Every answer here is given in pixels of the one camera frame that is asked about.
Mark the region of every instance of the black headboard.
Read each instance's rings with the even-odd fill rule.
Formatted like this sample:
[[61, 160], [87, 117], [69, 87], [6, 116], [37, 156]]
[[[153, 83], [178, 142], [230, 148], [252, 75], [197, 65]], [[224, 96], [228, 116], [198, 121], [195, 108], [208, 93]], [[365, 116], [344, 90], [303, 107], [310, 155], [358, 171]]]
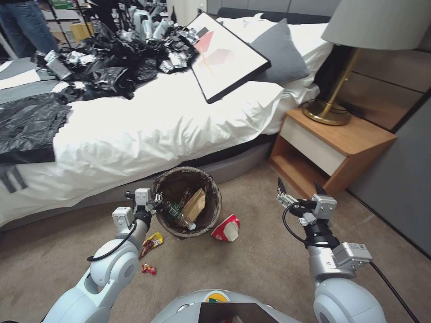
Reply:
[[[291, 25], [298, 24], [313, 24], [327, 23], [331, 17], [306, 15], [301, 13], [282, 13], [262, 10], [236, 9], [236, 8], [220, 8], [217, 16], [224, 18], [241, 18], [252, 17], [257, 13], [263, 13], [262, 18], [273, 22], [279, 22], [286, 18], [287, 23]], [[350, 56], [351, 48], [346, 46], [334, 46], [331, 54], [323, 63], [317, 72], [314, 83], [320, 88], [319, 98], [325, 99], [329, 95], [333, 84], [337, 81], [341, 69], [345, 66], [347, 59]]]

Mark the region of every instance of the gold lamp base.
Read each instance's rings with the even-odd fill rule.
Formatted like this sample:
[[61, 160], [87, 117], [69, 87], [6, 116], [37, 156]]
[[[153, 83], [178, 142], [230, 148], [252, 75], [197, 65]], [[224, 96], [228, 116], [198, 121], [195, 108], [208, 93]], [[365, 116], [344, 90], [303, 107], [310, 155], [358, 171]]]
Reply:
[[305, 104], [302, 111], [310, 119], [331, 126], [341, 126], [349, 122], [351, 114], [338, 104], [332, 104], [329, 111], [324, 114], [324, 111], [328, 110], [328, 105], [330, 103], [314, 100]]

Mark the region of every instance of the lamp stand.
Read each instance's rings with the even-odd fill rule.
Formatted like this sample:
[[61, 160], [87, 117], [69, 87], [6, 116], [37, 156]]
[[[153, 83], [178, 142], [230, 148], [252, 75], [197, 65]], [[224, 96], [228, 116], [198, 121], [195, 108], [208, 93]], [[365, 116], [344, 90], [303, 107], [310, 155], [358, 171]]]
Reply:
[[347, 68], [341, 75], [340, 80], [337, 86], [334, 88], [329, 101], [325, 102], [315, 100], [310, 104], [305, 105], [303, 112], [307, 117], [314, 121], [332, 126], [341, 126], [349, 122], [351, 114], [342, 106], [335, 104], [334, 100], [337, 97], [338, 92], [340, 91], [344, 82], [348, 80], [360, 52], [360, 48], [353, 49], [353, 53], [350, 56], [349, 62], [347, 64]]

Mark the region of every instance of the paper bag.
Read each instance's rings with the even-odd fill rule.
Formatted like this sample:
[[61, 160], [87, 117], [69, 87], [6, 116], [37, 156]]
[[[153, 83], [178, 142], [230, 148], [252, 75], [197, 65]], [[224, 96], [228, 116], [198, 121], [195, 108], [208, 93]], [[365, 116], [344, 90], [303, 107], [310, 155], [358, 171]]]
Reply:
[[184, 205], [183, 215], [190, 223], [194, 222], [204, 207], [205, 192], [203, 191], [203, 189], [200, 188]]

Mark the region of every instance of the red candy wrapper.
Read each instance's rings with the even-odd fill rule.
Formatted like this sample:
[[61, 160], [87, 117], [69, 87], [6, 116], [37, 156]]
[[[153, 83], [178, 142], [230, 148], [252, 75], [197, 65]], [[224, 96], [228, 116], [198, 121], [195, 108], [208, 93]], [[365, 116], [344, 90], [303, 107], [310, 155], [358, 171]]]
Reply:
[[151, 275], [157, 274], [156, 268], [154, 266], [149, 265], [149, 264], [143, 264], [142, 265], [142, 272], [143, 273], [149, 272]]

